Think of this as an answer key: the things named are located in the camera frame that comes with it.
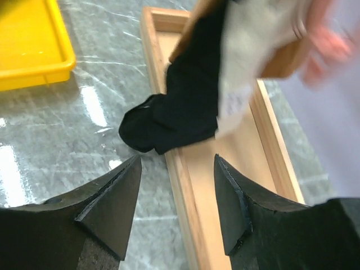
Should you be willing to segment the pink round clip hanger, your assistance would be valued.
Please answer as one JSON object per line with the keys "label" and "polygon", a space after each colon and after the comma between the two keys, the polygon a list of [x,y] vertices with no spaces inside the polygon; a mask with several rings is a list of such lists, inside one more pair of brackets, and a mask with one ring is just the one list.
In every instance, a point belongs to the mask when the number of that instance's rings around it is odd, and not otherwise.
{"label": "pink round clip hanger", "polygon": [[331,77],[347,63],[354,44],[341,27],[331,19],[335,1],[297,1],[292,19],[294,40],[303,43],[300,49],[301,80],[315,87]]}

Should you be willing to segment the black underwear beige waistband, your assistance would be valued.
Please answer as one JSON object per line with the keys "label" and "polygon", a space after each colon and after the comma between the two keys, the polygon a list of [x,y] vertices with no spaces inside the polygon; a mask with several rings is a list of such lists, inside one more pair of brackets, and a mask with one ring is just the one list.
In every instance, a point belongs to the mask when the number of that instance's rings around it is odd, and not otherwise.
{"label": "black underwear beige waistband", "polygon": [[169,66],[165,94],[129,110],[121,139],[139,152],[164,154],[235,128],[276,48],[294,40],[297,1],[226,1],[200,19],[189,47]]}

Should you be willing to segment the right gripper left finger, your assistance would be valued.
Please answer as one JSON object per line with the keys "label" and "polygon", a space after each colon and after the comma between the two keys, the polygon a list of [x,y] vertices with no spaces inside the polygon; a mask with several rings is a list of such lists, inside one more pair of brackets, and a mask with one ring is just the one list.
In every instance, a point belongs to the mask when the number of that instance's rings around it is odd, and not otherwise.
{"label": "right gripper left finger", "polygon": [[118,269],[138,199],[141,159],[40,204],[1,209],[2,269]]}

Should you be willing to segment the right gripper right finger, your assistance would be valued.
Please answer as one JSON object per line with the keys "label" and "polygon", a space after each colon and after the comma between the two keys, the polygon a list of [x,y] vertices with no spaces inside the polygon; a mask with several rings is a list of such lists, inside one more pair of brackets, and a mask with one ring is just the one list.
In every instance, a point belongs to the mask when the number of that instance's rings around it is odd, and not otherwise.
{"label": "right gripper right finger", "polygon": [[264,188],[219,155],[214,183],[232,269],[358,269],[359,199],[306,206]]}

